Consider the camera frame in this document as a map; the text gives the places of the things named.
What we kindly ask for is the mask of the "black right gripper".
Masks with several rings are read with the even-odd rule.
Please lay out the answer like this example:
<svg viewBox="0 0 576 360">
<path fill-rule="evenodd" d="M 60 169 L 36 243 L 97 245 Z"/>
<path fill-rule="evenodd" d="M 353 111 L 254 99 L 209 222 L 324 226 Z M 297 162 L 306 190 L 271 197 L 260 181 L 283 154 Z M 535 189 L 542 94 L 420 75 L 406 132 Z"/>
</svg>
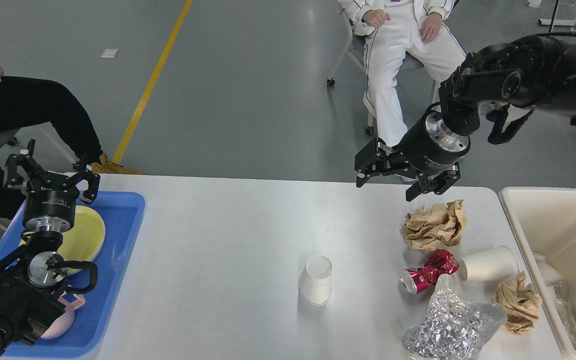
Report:
<svg viewBox="0 0 576 360">
<path fill-rule="evenodd" d="M 358 173 L 358 188 L 375 176 L 415 177 L 416 181 L 406 190 L 406 201 L 412 202 L 422 194 L 441 195 L 460 178 L 458 160 L 470 151 L 470 137 L 450 130 L 438 111 L 429 111 L 411 128 L 403 122 L 402 112 L 393 119 L 393 147 L 387 146 L 379 137 L 371 139 L 354 158 L 354 170 Z M 404 157 L 414 170 L 403 170 Z"/>
</svg>

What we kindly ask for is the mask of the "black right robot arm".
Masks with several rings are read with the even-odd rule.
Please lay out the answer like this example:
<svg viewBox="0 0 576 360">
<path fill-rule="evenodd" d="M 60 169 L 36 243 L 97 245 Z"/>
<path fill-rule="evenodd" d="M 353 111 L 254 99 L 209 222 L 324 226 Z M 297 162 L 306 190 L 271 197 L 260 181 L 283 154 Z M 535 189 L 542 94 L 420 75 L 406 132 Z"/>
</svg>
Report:
<svg viewBox="0 0 576 360">
<path fill-rule="evenodd" d="M 509 106 L 560 114 L 576 126 L 576 33 L 528 35 L 467 54 L 438 94 L 440 110 L 429 105 L 399 144 L 375 138 L 355 155 L 357 187 L 373 176 L 397 174 L 414 179 L 406 191 L 409 202 L 445 193 L 461 177 L 458 162 L 470 151 L 485 101 L 502 103 L 488 116 L 494 121 L 490 144 L 509 142 L 528 120 L 523 115 L 506 125 Z"/>
</svg>

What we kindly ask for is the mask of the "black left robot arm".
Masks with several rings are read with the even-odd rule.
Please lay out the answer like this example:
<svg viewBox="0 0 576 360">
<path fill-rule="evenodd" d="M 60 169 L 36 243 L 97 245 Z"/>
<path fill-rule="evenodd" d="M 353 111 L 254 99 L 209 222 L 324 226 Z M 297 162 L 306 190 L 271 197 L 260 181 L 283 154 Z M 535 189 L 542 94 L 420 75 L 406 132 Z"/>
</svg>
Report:
<svg viewBox="0 0 576 360">
<path fill-rule="evenodd" d="M 34 147 L 31 139 L 25 151 L 6 161 L 4 187 L 26 191 L 25 244 L 0 260 L 0 357 L 12 342 L 35 344 L 66 312 L 58 301 L 62 294 L 83 295 L 98 283 L 96 264 L 66 260 L 58 249 L 74 227 L 76 201 L 96 200 L 100 175 L 82 162 L 71 177 L 45 171 L 35 161 Z"/>
</svg>

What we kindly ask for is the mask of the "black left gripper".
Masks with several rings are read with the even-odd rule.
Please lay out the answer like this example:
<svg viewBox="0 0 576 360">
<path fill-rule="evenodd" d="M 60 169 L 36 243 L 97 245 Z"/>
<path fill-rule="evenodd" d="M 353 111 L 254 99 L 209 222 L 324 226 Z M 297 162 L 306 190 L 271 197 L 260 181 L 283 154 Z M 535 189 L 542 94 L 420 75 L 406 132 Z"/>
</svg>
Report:
<svg viewBox="0 0 576 360">
<path fill-rule="evenodd" d="M 75 173 L 66 177 L 65 189 L 48 187 L 48 173 L 35 161 L 34 149 L 35 139 L 30 139 L 25 150 L 9 155 L 4 188 L 27 191 L 22 221 L 26 230 L 64 233 L 74 227 L 77 199 L 90 205 L 98 198 L 101 176 L 80 159 L 73 165 Z M 80 182 L 87 188 L 78 189 Z"/>
</svg>

